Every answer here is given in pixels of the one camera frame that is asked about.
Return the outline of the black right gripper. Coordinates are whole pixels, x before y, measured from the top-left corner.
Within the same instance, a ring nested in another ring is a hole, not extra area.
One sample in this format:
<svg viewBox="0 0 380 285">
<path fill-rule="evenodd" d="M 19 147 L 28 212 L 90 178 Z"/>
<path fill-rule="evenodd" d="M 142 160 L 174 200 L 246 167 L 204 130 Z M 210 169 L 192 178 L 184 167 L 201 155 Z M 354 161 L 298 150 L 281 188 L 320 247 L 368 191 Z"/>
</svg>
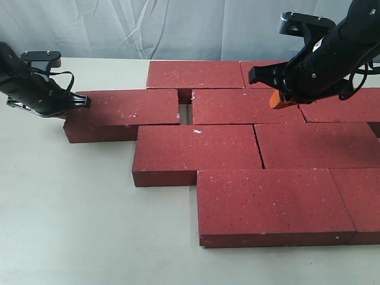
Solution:
<svg viewBox="0 0 380 285">
<path fill-rule="evenodd" d="M 308 105 L 337 96 L 347 100 L 361 86 L 354 76 L 378 75 L 373 59 L 379 55 L 379 18 L 346 17 L 314 47 L 304 47 L 287 62 L 253 66 L 249 83 L 263 83 L 275 91 L 269 105 L 274 110 Z"/>
</svg>

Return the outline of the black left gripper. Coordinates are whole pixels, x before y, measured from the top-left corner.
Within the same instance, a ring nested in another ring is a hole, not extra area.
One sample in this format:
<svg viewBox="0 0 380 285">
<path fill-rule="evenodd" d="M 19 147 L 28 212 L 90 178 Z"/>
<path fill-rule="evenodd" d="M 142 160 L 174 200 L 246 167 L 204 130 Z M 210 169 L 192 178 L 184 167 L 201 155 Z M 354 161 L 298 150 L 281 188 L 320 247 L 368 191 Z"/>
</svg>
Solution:
<svg viewBox="0 0 380 285">
<path fill-rule="evenodd" d="M 89 97 L 71 91 L 75 80 L 72 72 L 63 72 L 71 76 L 71 81 L 62 88 L 52 79 L 58 72 L 51 71 L 45 78 L 34 71 L 40 70 L 28 67 L 7 43 L 1 42 L 1 93 L 7 96 L 8 106 L 43 118 L 61 119 L 66 119 L 70 110 L 91 106 Z"/>
</svg>

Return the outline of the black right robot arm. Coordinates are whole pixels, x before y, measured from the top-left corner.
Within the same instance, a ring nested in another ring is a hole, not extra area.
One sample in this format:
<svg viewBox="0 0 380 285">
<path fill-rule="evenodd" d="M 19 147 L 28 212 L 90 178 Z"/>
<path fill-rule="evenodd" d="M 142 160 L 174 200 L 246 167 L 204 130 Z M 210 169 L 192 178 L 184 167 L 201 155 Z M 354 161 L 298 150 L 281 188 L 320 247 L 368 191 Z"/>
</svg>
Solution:
<svg viewBox="0 0 380 285">
<path fill-rule="evenodd" d="M 344 101 L 378 75 L 373 60 L 379 55 L 379 1 L 352 1 L 346 17 L 336 24 L 314 15 L 284 12 L 280 34 L 301 37 L 304 47 L 288 62 L 253 66 L 249 83 L 263 83 L 275 90 L 272 109 L 309 105 L 337 96 Z"/>
</svg>

